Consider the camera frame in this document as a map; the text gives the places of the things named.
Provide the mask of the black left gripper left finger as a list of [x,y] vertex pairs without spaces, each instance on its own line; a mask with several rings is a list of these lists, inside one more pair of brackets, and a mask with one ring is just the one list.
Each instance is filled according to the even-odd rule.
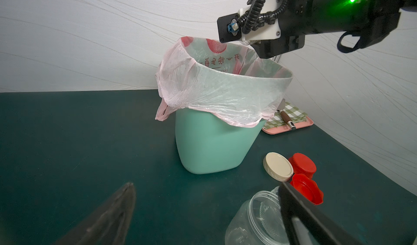
[[133,183],[126,183],[56,245],[123,245],[136,203]]

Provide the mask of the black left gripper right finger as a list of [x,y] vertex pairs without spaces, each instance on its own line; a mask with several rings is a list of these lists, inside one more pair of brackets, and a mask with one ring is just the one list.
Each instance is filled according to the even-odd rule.
[[291,245],[359,245],[360,242],[337,226],[291,184],[279,187],[281,215]]

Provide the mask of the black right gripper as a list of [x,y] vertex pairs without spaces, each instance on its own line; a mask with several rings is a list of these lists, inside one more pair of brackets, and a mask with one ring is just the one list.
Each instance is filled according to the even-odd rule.
[[252,47],[261,59],[270,59],[303,48],[306,35],[256,35]]

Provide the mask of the red jar lid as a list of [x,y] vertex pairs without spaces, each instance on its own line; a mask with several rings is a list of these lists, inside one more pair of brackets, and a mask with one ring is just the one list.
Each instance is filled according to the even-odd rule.
[[293,167],[294,174],[303,174],[312,179],[317,171],[315,163],[302,153],[295,153],[288,160]]
[[294,174],[290,184],[314,205],[324,202],[324,194],[317,183],[304,174]]

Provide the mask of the beige jar lid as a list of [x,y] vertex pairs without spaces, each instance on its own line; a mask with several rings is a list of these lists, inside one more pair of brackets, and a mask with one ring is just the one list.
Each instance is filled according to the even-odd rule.
[[279,153],[267,153],[263,159],[263,167],[265,171],[275,180],[279,182],[287,182],[294,174],[293,166]]

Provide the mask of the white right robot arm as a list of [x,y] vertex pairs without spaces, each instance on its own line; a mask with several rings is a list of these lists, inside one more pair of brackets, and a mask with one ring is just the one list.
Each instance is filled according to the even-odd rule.
[[303,48],[306,35],[341,32],[358,37],[353,47],[342,45],[342,53],[351,53],[381,42],[400,19],[400,10],[415,12],[417,0],[250,0],[249,10],[237,20],[242,35],[268,25],[278,24],[279,37],[259,41],[258,56],[272,58]]

